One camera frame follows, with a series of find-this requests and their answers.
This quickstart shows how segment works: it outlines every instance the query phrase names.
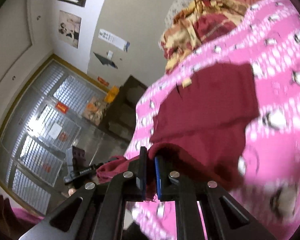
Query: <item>red paper sign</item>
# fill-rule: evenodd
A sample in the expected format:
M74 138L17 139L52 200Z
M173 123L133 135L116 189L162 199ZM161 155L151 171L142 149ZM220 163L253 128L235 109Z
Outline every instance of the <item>red paper sign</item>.
M98 81L103 84L104 86L108 87L109 86L109 82L105 81L103 78L98 77Z
M44 163L44 164L42 165L42 168L43 168L47 173L49 173L49 172L51 171L51 166L50 166L49 164Z
M65 114L68 111L69 107L61 102L58 102L56 104L56 109Z

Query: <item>wall trim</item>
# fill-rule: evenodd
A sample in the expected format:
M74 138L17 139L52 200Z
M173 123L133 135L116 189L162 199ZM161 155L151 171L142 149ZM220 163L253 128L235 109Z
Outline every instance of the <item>wall trim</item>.
M27 22L28 22L28 31L31 43L34 44L34 35L33 35L33 27L32 27L32 19L31 19L31 0L27 0Z
M62 59L61 57L57 56L56 54L52 55L52 58L57 61L58 63L60 63L61 65L65 66L66 68L70 69L72 72L76 73L77 75L81 76L82 78L84 78L85 80L87 80L88 82L90 82L91 84L95 85L96 87L100 88L101 90L103 90L104 92L108 93L109 92L109 88L107 88L106 86L102 85L101 83L99 83L98 81L96 81L95 79L91 78L90 76L88 76L86 73L82 72L81 70L77 69L75 66L71 65L70 63L68 63L67 61L65 61L64 59Z
M2 125L0 127L0 138L2 136L2 133L10 119L10 116L12 114L12 111L15 109L15 107L17 106L18 102L20 101L22 95L25 93L26 89L31 85L31 83L34 81L34 79L41 73L41 71L45 68L45 66L53 59L53 55L51 55L35 72L34 74L29 78L29 80L26 82L26 84L23 86L23 88L21 89L21 91L18 93L16 99L13 101L12 105L10 106L6 117L4 118ZM40 215L36 212L34 212L34 209L28 205L26 202L24 202L23 200L21 200L11 189L8 189L8 187L1 182L0 180L0 187L9 194L9 196L15 201L17 202L20 206L22 206L24 209L26 209L27 211L34 213L36 215Z

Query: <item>poster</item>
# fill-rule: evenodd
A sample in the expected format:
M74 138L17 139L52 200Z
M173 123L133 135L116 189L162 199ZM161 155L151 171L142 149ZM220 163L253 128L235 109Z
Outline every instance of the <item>poster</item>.
M54 140L57 139L60 132L62 131L62 126L57 124L56 122L52 125L48 135L52 137Z
M128 47L130 46L130 42L125 41L124 39L112 34L111 32L108 32L104 29L99 30L99 39L102 39L103 41L106 41L117 48L128 52Z
M78 48L81 18L64 11L59 14L58 37L71 46Z

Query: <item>silver screw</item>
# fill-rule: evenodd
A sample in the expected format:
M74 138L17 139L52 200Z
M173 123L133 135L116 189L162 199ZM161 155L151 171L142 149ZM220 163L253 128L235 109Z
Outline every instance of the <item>silver screw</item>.
M213 181L213 180L210 180L208 182L208 187L216 188L217 186L218 186L218 184L215 181Z
M178 178L180 176L180 173L177 171L170 172L170 177L172 178Z
M123 176L124 176L125 178L131 178L131 177L133 176L133 173L132 173L131 171L126 171L126 172L123 174Z
M93 189L95 187L95 184L93 182L88 182L86 185L84 185L85 189Z

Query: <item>yellow container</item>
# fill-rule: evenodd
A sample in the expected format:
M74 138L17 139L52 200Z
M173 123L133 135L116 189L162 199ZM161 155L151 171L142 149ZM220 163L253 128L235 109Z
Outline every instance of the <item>yellow container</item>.
M108 94L106 95L105 99L103 99L103 101L105 101L106 103L111 103L113 102L113 100L115 99L115 97L117 96L117 94L119 93L119 88L116 86L113 86Z

